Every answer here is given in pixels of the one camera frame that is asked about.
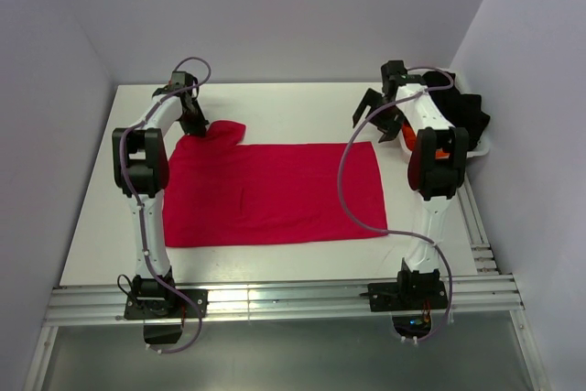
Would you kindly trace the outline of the red t shirt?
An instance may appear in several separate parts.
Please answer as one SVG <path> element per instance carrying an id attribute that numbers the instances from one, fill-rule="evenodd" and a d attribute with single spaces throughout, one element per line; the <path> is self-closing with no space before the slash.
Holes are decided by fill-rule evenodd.
<path id="1" fill-rule="evenodd" d="M 170 248 L 302 244 L 373 238 L 355 223 L 387 227 L 374 148 L 343 144 L 246 145 L 245 125 L 212 123 L 204 138 L 183 136 L 169 160 L 163 224 Z"/>

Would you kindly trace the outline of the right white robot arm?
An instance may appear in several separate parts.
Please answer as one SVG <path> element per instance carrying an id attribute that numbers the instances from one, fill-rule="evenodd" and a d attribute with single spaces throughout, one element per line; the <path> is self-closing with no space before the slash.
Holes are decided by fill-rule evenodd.
<path id="1" fill-rule="evenodd" d="M 409 125 L 415 141 L 408 150 L 407 183 L 417 196 L 420 208 L 414 232 L 391 231 L 369 226 L 349 217 L 364 229 L 387 235 L 403 235 L 411 244 L 404 256 L 396 286 L 398 302 L 406 308 L 418 307 L 428 296 L 427 283 L 440 281 L 440 268 L 447 268 L 440 249 L 446 212 L 465 177 L 469 136 L 457 127 L 434 103 L 432 89 L 411 76 L 392 80 L 382 92 L 369 89 L 353 113 L 354 133 L 342 153 L 337 189 L 342 208 L 349 212 L 343 196 L 342 174 L 353 142 L 368 124 L 381 133 L 381 143 L 407 137 L 402 134 Z"/>

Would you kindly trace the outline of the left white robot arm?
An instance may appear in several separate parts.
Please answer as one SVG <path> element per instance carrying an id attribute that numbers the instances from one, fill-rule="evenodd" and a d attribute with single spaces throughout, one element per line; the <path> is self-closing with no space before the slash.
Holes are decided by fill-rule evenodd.
<path id="1" fill-rule="evenodd" d="M 197 85 L 168 85 L 157 90 L 138 120 L 112 133 L 114 180 L 127 198 L 136 235 L 135 277 L 128 296 L 158 317 L 180 307 L 201 313 L 202 301 L 175 287 L 162 218 L 170 180 L 165 135 L 177 122 L 193 122 L 199 135 L 205 133 L 198 95 Z"/>

